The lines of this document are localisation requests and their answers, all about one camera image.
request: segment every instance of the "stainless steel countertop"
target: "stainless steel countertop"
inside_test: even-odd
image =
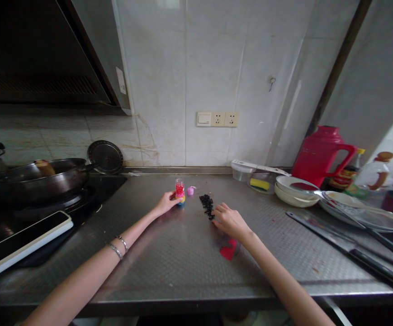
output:
[[[196,186],[195,194],[187,196],[184,207],[174,207],[147,228],[81,316],[249,306],[261,309],[275,304],[276,296],[269,283],[243,247],[238,247],[232,261],[220,255],[219,249],[228,237],[204,215],[199,200],[203,194],[209,194],[214,204],[225,202],[238,209],[275,257],[313,297],[347,298],[344,303],[365,297],[393,299],[391,286],[285,214],[311,212],[393,258],[377,241],[359,229],[335,221],[320,208],[291,207],[275,195],[252,190],[231,175],[150,174],[129,177],[45,264],[0,274],[0,309],[34,309],[106,242],[146,214],[163,192],[173,190],[177,177],[184,179],[186,188]]]

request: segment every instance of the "small bottle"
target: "small bottle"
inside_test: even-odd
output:
[[[352,184],[346,189],[346,194],[360,199],[367,199],[372,191],[379,189],[389,175],[386,163],[393,158],[391,152],[380,152],[370,163],[364,165],[358,172]]]
[[[341,170],[340,174],[331,177],[326,186],[326,190],[336,192],[345,191],[353,182],[355,175],[360,169],[360,157],[363,153],[365,153],[365,149],[358,148],[356,158],[351,161],[353,163],[346,165],[344,169]]]
[[[184,181],[183,179],[177,179],[175,181],[175,198],[180,199],[178,206],[183,206],[186,201],[186,196],[184,195]]]

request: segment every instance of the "silver bangle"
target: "silver bangle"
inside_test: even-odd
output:
[[[119,257],[119,260],[123,260],[124,256],[123,256],[123,254],[121,253],[121,251],[119,251],[119,249],[118,249],[117,247],[115,247],[113,244],[111,244],[110,242],[108,243],[108,245],[109,245],[109,247],[110,247],[114,252],[116,252],[116,254],[117,254],[118,257]]]
[[[116,239],[120,239],[120,240],[121,240],[121,242],[123,243],[123,245],[124,245],[124,248],[125,248],[125,253],[124,253],[124,254],[126,254],[126,253],[127,253],[127,251],[128,251],[128,247],[127,247],[127,244],[125,243],[124,239],[123,239],[123,238],[121,238],[121,236],[120,236],[120,235],[116,235],[116,236],[115,236],[115,238],[116,238]]]

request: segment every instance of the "light switch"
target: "light switch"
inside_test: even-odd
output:
[[[196,125],[198,127],[209,127],[211,123],[211,112],[198,112]]]

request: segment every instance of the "dried black tea leaves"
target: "dried black tea leaves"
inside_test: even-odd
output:
[[[211,221],[214,219],[214,215],[211,215],[213,211],[213,199],[209,195],[199,196],[199,199],[202,202],[202,207],[205,208],[205,214],[208,215],[208,219]]]

